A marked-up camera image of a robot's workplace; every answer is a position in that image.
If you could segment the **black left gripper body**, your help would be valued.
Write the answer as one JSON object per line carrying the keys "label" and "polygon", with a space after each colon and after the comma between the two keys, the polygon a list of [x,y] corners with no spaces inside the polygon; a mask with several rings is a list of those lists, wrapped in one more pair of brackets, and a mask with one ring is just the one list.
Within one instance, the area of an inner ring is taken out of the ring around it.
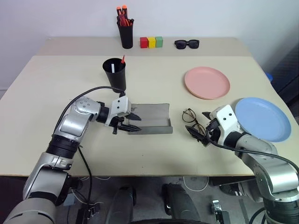
{"label": "black left gripper body", "polygon": [[113,127],[113,134],[117,134],[119,130],[119,126],[123,124],[124,119],[127,117],[127,115],[124,116],[115,116],[111,120],[111,126]]}

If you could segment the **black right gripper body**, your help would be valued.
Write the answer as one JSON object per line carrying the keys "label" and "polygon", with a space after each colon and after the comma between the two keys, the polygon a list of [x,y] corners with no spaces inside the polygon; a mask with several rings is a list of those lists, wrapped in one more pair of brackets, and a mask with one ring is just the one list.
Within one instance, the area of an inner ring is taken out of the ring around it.
{"label": "black right gripper body", "polygon": [[217,119],[211,120],[205,129],[202,144],[207,147],[209,144],[218,146],[218,140],[220,139],[221,131],[219,128],[220,124]]}

